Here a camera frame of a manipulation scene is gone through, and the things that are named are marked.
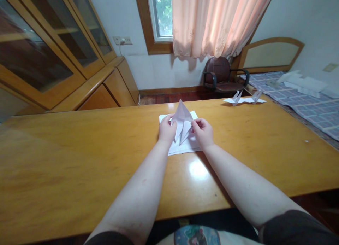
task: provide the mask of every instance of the window frame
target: window frame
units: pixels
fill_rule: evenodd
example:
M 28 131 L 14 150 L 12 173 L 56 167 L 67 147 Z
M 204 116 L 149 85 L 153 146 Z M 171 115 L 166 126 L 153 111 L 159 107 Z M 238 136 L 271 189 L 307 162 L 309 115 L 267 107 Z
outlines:
M 155 42 L 173 42 L 173 35 L 160 36 L 159 23 L 158 23 L 158 10 L 156 7 L 156 0 L 148 0 L 151 22 L 153 28 L 153 36 Z
M 136 0 L 149 55 L 173 53 L 172 41 L 155 41 L 149 0 Z

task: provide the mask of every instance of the white paper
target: white paper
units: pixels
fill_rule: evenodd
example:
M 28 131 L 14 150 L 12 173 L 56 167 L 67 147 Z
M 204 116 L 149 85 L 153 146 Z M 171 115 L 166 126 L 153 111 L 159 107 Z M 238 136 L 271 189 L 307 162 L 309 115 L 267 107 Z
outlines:
M 339 94 L 329 87 L 325 88 L 321 93 L 329 96 L 330 98 L 339 98 Z
M 167 115 L 159 116 L 159 123 Z M 174 121 L 177 123 L 177 132 L 175 139 L 169 148 L 168 155 L 182 154 L 187 152 L 201 151 L 196 141 L 195 134 L 192 133 L 192 120 L 198 118 L 195 111 L 188 111 L 184 103 L 180 100 L 176 113 L 171 119 L 171 124 Z
M 320 93 L 319 92 L 316 92 L 316 91 L 313 91 L 313 90 L 310 90 L 310 89 L 307 89 L 307 88 L 303 88 L 301 86 L 295 85 L 295 84 L 290 83 L 288 81 L 285 81 L 284 85 L 286 87 L 289 87 L 289 88 L 297 89 L 298 92 L 303 93 L 305 95 L 310 95 L 312 97 L 320 98 Z
M 256 93 L 254 93 L 253 96 L 251 96 L 249 98 L 240 98 L 241 93 L 242 93 L 242 91 L 241 92 L 237 91 L 233 98 L 226 98 L 223 101 L 231 103 L 233 106 L 236 106 L 238 103 L 256 104 L 257 102 L 259 102 L 259 103 L 266 102 L 265 100 L 260 99 L 260 96 L 261 96 L 261 93 L 262 93 L 261 90 L 257 91 Z
M 277 83 L 282 83 L 284 81 L 287 81 L 290 77 L 300 78 L 300 77 L 302 77 L 302 75 L 299 74 L 299 72 L 300 72 L 300 70 L 295 70 L 295 71 L 291 71 L 291 72 L 285 73 L 276 82 Z
M 287 81 L 294 85 L 297 85 L 302 88 L 306 88 L 306 89 L 309 89 L 315 92 L 320 92 L 328 86 L 327 83 L 324 83 L 322 81 L 319 81 L 319 80 L 316 80 L 310 77 L 306 77 L 306 78 L 290 77 Z

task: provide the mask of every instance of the bed headboard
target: bed headboard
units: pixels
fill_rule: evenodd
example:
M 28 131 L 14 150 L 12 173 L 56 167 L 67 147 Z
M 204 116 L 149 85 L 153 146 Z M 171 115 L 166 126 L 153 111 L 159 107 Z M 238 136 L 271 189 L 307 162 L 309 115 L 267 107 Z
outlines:
M 250 73 L 288 71 L 303 47 L 304 44 L 294 38 L 267 38 L 243 48 L 238 68 Z

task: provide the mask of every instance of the pink curtain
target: pink curtain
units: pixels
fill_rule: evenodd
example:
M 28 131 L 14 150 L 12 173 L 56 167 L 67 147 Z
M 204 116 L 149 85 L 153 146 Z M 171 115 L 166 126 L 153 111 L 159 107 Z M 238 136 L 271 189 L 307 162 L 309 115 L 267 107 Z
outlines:
M 270 0 L 172 0 L 176 56 L 237 56 Z

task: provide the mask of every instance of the hand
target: hand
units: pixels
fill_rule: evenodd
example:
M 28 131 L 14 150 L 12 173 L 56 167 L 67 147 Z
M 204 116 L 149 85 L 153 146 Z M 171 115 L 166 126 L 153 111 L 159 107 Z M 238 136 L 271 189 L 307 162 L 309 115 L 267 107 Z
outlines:
M 174 121 L 171 126 L 170 118 L 174 116 L 173 114 L 167 115 L 162 119 L 159 125 L 159 139 L 158 141 L 168 142 L 170 145 L 174 140 L 177 132 L 177 123 Z
M 203 118 L 198 118 L 192 121 L 193 130 L 192 133 L 195 133 L 195 138 L 198 141 L 199 147 L 204 151 L 208 146 L 214 145 L 213 141 L 213 128 Z

